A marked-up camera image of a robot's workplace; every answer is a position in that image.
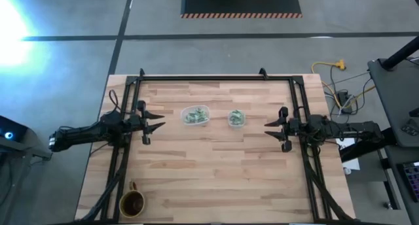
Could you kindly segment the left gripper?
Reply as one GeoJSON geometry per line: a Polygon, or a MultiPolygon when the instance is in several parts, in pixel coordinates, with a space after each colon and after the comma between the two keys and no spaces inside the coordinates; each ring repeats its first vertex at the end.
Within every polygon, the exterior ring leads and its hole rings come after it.
{"type": "Polygon", "coordinates": [[[153,114],[146,110],[146,103],[142,100],[137,102],[137,110],[140,112],[138,114],[131,114],[128,119],[128,127],[130,131],[142,131],[142,143],[144,145],[150,144],[149,134],[152,134],[156,129],[163,126],[165,122],[157,123],[157,124],[148,124],[148,119],[156,120],[159,118],[163,118],[164,116],[159,114],[153,114]]]}

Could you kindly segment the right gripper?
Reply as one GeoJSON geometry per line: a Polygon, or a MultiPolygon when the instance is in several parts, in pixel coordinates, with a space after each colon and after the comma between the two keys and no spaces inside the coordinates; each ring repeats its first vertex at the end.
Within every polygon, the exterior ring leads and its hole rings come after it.
{"type": "Polygon", "coordinates": [[[276,121],[267,123],[264,126],[266,127],[279,127],[282,126],[282,131],[266,131],[265,133],[269,136],[276,138],[279,141],[283,140],[282,143],[282,152],[289,152],[292,150],[292,142],[289,140],[290,135],[298,135],[302,123],[298,118],[291,118],[287,120],[289,115],[289,110],[287,107],[282,107],[279,112],[279,118],[276,121]]]}

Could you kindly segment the wide clear plastic container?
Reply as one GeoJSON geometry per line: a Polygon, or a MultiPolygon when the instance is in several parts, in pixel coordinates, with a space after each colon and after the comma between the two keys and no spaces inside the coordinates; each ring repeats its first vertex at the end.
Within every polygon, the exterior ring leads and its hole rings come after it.
{"type": "Polygon", "coordinates": [[[194,106],[186,107],[181,111],[180,119],[186,126],[205,126],[210,121],[209,107],[207,107],[206,105],[194,105],[194,106]],[[185,116],[188,114],[192,114],[195,109],[202,109],[203,111],[206,111],[209,120],[205,122],[200,122],[198,119],[195,118],[195,123],[192,123],[192,124],[185,123],[184,121],[185,116]]]}

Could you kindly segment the small clear plastic container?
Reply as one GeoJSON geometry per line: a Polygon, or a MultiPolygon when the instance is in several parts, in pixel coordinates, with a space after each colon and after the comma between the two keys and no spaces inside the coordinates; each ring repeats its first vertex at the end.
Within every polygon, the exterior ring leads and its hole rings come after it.
{"type": "Polygon", "coordinates": [[[227,120],[228,120],[228,124],[229,124],[229,126],[230,127],[232,127],[232,128],[241,128],[241,127],[243,127],[244,125],[245,125],[245,122],[246,122],[246,114],[245,114],[245,112],[244,111],[242,111],[242,110],[239,110],[239,111],[241,111],[242,112],[242,114],[243,114],[243,118],[242,118],[242,120],[243,120],[243,124],[242,125],[240,125],[240,126],[234,126],[234,125],[232,125],[231,123],[230,123],[230,121],[231,121],[231,118],[230,118],[230,116],[231,116],[231,112],[232,111],[230,111],[229,113],[228,113],[228,116],[227,116],[227,120]]]}

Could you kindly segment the black power strip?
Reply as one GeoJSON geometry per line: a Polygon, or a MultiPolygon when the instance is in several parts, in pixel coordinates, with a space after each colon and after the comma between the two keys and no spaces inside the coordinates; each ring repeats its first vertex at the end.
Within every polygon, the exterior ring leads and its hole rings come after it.
{"type": "Polygon", "coordinates": [[[351,114],[352,107],[349,106],[351,95],[348,94],[347,91],[338,91],[337,92],[337,99],[340,105],[340,114],[351,114]]]}

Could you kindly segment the olive ceramic mug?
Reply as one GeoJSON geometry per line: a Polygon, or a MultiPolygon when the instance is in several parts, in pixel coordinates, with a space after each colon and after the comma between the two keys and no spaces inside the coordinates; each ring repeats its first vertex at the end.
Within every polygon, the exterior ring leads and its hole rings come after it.
{"type": "Polygon", "coordinates": [[[145,196],[138,190],[134,181],[129,182],[129,190],[119,201],[119,211],[126,218],[139,216],[145,208],[145,196]]]}

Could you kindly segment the black diagonal beam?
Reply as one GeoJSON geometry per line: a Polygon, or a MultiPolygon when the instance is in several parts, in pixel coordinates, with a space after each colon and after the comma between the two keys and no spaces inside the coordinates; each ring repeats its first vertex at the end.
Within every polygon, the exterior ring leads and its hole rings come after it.
{"type": "Polygon", "coordinates": [[[395,139],[382,139],[378,142],[362,140],[340,150],[340,158],[342,162],[347,162],[370,152],[380,150],[386,146],[394,145],[398,145],[395,139]]]}

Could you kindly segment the black hazard-striped floor mat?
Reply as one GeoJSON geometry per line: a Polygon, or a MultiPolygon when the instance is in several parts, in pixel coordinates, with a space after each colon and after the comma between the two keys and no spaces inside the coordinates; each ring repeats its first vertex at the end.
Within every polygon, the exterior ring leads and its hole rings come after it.
{"type": "Polygon", "coordinates": [[[302,18],[299,0],[182,0],[182,19],[302,18]]]}

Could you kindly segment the black controller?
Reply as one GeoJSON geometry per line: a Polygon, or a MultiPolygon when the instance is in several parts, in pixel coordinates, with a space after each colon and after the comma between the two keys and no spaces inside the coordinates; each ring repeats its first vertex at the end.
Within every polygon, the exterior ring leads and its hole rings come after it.
{"type": "Polygon", "coordinates": [[[401,131],[411,136],[419,135],[419,124],[414,119],[409,119],[402,127],[401,131]]]}

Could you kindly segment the grey cart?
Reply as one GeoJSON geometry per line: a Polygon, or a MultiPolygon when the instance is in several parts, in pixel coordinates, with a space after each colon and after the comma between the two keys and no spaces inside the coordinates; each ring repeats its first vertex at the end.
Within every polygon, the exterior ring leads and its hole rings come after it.
{"type": "Polygon", "coordinates": [[[32,158],[38,157],[42,161],[47,161],[51,159],[52,154],[45,150],[36,149],[35,147],[1,137],[0,147],[8,150],[7,157],[10,159],[10,162],[18,162],[15,169],[12,165],[9,165],[9,187],[5,196],[0,199],[0,225],[7,225],[14,209],[15,200],[22,187],[24,175],[31,165],[32,158]]]}

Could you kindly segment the black device with blue light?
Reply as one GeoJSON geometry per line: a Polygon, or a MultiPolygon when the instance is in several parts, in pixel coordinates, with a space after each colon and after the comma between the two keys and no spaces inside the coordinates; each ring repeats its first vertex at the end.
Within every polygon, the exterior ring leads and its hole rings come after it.
{"type": "Polygon", "coordinates": [[[22,143],[28,127],[0,115],[0,138],[22,143]]]}

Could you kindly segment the black keyboard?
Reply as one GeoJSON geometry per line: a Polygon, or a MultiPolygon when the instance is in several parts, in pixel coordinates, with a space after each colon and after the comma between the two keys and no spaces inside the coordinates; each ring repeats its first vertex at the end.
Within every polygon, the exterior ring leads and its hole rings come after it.
{"type": "Polygon", "coordinates": [[[419,203],[419,162],[397,164],[405,186],[415,203],[419,203]]]}

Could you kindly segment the black pole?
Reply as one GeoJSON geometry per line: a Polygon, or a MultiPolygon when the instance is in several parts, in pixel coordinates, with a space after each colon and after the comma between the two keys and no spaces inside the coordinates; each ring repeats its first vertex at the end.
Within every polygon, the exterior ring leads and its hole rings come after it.
{"type": "Polygon", "coordinates": [[[388,59],[381,61],[381,66],[387,71],[391,71],[396,65],[405,60],[408,56],[419,50],[419,36],[407,43],[404,47],[390,56],[388,59]]]}

